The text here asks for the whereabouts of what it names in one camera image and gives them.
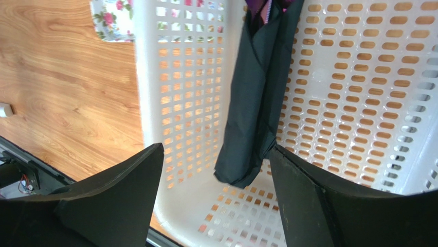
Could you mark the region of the iridescent knife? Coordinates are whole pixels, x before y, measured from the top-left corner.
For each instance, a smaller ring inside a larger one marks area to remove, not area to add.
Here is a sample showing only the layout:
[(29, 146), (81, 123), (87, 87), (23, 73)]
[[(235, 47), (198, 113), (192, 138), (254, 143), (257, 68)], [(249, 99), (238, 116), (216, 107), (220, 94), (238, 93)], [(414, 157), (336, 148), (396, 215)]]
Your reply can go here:
[(260, 12), (260, 16), (262, 18), (263, 24), (268, 23), (270, 11), (271, 11), (271, 6), (272, 6), (272, 0), (267, 0), (266, 4), (263, 6), (263, 8)]

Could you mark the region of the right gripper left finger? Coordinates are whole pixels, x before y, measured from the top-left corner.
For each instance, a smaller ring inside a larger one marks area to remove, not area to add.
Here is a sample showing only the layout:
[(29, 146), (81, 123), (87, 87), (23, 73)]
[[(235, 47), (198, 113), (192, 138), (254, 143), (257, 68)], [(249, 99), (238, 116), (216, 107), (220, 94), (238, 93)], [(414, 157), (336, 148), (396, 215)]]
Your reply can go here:
[(163, 159), (152, 144), (48, 195), (1, 200), (1, 246), (145, 246)]

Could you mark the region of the black paper napkin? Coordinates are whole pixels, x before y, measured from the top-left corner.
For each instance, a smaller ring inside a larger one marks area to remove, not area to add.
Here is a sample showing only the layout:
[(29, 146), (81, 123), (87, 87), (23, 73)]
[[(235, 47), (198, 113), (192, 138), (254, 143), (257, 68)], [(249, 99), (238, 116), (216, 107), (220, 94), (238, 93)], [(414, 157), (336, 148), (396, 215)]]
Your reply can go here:
[(271, 6), (267, 24), (247, 9), (231, 83), (228, 118), (214, 176), (245, 188), (276, 145), (295, 31), (303, 1)]

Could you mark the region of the purple spoon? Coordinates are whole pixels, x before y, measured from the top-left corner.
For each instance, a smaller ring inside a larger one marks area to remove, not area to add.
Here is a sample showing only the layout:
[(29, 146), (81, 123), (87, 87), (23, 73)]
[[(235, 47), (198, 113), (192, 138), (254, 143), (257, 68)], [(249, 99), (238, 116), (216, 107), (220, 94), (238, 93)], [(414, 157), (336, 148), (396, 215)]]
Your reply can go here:
[[(260, 14), (266, 1), (267, 0), (246, 0), (246, 5), (248, 10), (250, 10), (253, 15), (256, 15)], [(272, 5), (273, 3), (277, 3), (281, 9), (287, 9), (293, 2), (294, 0), (277, 0), (272, 1)]]

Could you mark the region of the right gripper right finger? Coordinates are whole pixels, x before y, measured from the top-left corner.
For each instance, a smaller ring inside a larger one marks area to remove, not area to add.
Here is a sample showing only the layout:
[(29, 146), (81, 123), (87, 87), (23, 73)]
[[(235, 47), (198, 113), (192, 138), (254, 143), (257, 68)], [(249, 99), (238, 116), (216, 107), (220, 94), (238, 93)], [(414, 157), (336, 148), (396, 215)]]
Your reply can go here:
[(403, 196), (269, 154), (287, 246), (437, 246), (437, 191)]

